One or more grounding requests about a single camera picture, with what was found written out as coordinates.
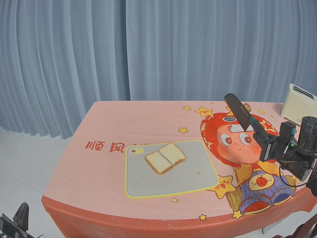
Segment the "cartoon character print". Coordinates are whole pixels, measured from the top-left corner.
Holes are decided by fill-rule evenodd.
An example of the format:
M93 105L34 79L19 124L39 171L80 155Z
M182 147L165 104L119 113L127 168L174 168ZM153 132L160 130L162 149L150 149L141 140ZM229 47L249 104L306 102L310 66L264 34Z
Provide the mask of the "cartoon character print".
M245 107L251 110L248 104L245 104ZM200 132L211 153L222 163L232 166L237 186L234 188L225 183L230 181L229 177L220 177L223 183L211 191L215 191L218 198L226 196L234 212L233 217L237 219L242 215L262 212L291 199L296 188L291 188L281 181L275 161L259 160L261 148L253 139L254 131L245 132L241 128L239 132L231 132L232 125L240 125L231 110L226 108L229 113L206 116L201 122ZM268 121L257 115L253 116L268 133L278 136L276 129ZM290 185L295 185L291 176L285 176L285 179Z

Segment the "floor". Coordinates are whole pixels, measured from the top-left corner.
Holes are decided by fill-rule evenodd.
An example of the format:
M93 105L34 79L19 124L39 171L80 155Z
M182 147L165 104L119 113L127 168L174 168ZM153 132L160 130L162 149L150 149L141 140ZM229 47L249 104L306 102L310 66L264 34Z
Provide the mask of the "floor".
M41 197L69 141L70 139L62 140L60 137L31 137L0 128L0 215L4 213L12 218L21 203L28 203L28 232L34 237L41 234L45 234L45 238L64 237L45 212ZM310 213L291 214L264 235L261 230L256 230L238 237L272 238L277 234L287 236L316 213L317 206Z

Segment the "cutting board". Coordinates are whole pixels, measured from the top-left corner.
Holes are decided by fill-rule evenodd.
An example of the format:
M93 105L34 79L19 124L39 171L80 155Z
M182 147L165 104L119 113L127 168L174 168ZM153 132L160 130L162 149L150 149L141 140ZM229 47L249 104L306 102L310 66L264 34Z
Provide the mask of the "cutting board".
M129 198L155 198L198 192L216 187L219 176L200 140L174 142L186 160L159 175L145 156L168 143L132 145L125 151L125 194Z

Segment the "white toaster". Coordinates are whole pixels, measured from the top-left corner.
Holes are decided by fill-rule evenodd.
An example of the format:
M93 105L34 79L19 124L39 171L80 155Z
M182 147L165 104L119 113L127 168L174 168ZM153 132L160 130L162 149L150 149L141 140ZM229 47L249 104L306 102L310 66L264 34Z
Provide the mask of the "white toaster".
M317 117L317 97L304 89L289 84L281 117L301 125L303 117Z

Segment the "cartoon boy face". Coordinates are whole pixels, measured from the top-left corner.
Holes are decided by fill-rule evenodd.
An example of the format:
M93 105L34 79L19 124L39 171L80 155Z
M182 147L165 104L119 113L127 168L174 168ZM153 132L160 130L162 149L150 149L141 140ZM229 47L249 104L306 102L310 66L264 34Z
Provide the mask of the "cartoon boy face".
M235 163L258 162L261 148L253 139L254 131L231 132L230 128L231 125L224 125L217 130L220 156Z

